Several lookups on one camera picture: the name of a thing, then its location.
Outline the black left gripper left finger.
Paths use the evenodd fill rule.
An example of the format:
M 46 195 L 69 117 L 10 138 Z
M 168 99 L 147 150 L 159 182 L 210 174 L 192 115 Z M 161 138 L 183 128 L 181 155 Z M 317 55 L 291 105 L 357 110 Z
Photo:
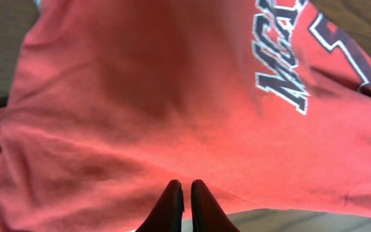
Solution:
M 184 194 L 178 180 L 171 180 L 136 232 L 181 232 Z

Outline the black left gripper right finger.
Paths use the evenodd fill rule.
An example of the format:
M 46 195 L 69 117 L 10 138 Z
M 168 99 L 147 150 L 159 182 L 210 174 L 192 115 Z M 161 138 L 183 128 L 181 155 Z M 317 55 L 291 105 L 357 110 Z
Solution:
M 193 232 L 240 232 L 202 180 L 191 185 Z

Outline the red orange t-shirt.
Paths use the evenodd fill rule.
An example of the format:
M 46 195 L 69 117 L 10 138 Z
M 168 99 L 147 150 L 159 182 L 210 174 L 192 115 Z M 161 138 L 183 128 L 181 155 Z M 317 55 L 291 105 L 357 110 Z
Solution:
M 371 58 L 309 1 L 37 1 L 0 108 L 0 231 L 226 213 L 371 217 Z

